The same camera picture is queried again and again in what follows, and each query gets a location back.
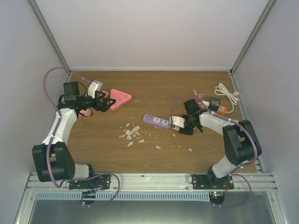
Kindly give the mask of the pink triangular socket adapter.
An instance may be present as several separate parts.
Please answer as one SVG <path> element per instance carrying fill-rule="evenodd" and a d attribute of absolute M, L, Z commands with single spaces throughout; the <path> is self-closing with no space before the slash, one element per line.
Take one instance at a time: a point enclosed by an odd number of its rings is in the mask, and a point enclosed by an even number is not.
<path fill-rule="evenodd" d="M 119 91 L 117 89 L 111 89 L 110 97 L 116 100 L 116 102 L 110 107 L 112 111 L 118 109 L 132 99 L 131 94 Z"/>

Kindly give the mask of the white charger plug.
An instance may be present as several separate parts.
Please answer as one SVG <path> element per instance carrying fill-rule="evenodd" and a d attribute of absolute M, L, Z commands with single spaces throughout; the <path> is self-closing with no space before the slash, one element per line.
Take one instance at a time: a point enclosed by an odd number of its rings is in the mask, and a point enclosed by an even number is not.
<path fill-rule="evenodd" d="M 208 101 L 202 101 L 202 103 L 203 103 L 205 106 L 209 107 L 209 102 L 208 102 Z"/>

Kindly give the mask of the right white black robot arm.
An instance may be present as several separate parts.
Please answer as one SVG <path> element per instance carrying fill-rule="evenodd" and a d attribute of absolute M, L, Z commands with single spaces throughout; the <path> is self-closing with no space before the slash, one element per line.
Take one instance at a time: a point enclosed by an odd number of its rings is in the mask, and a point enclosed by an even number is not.
<path fill-rule="evenodd" d="M 233 172 L 255 162 L 261 155 L 259 140 L 249 120 L 237 121 L 221 116 L 200 99 L 187 100 L 184 107 L 185 115 L 170 116 L 171 127 L 178 127 L 178 132 L 185 135 L 193 135 L 195 128 L 201 132 L 203 128 L 209 128 L 223 137 L 225 155 L 206 174 L 210 188 L 219 188 Z"/>

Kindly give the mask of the pink cube socket adapter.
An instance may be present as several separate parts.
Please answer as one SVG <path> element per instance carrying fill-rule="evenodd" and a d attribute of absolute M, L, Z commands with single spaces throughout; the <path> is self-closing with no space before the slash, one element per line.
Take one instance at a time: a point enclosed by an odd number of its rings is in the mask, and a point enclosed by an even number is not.
<path fill-rule="evenodd" d="M 90 117 L 92 115 L 92 111 L 90 109 L 81 110 L 79 114 L 81 117 Z"/>

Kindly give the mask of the dark green cube adapter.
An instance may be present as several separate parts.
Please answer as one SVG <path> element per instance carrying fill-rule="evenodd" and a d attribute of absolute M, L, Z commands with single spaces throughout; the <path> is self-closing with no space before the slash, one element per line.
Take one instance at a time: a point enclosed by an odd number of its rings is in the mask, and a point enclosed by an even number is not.
<path fill-rule="evenodd" d="M 210 98 L 208 108 L 211 111 L 216 112 L 218 111 L 220 105 L 221 105 L 221 100 L 219 98 Z"/>

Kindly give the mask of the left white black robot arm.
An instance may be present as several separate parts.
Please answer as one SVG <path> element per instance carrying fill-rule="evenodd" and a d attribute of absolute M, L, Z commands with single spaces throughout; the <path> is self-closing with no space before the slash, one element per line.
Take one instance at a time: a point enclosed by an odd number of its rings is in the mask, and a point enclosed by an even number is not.
<path fill-rule="evenodd" d="M 36 172 L 41 182 L 80 179 L 87 189 L 96 184 L 96 176 L 91 165 L 76 164 L 67 147 L 71 129 L 79 116 L 84 117 L 84 111 L 90 109 L 106 112 L 116 100 L 108 98 L 101 91 L 103 84 L 97 80 L 85 88 L 80 94 L 80 82 L 64 83 L 64 93 L 54 105 L 56 117 L 52 128 L 40 145 L 32 148 L 32 156 Z"/>

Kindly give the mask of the orange power strip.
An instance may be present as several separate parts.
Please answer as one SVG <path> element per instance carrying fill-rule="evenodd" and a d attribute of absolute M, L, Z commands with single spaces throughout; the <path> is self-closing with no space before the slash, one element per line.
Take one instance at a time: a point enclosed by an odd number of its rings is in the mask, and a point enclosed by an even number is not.
<path fill-rule="evenodd" d="M 224 116 L 227 113 L 227 108 L 223 105 L 221 105 L 219 107 L 219 109 L 217 110 L 217 114 Z"/>

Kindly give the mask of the purple power strip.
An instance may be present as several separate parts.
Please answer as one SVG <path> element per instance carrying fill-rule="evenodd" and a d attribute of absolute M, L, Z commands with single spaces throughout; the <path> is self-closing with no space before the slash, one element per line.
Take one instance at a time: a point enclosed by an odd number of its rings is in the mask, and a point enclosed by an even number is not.
<path fill-rule="evenodd" d="M 148 125 L 155 126 L 157 128 L 162 128 L 168 130 L 170 128 L 169 120 L 163 119 L 150 114 L 145 114 L 143 117 L 143 122 Z"/>

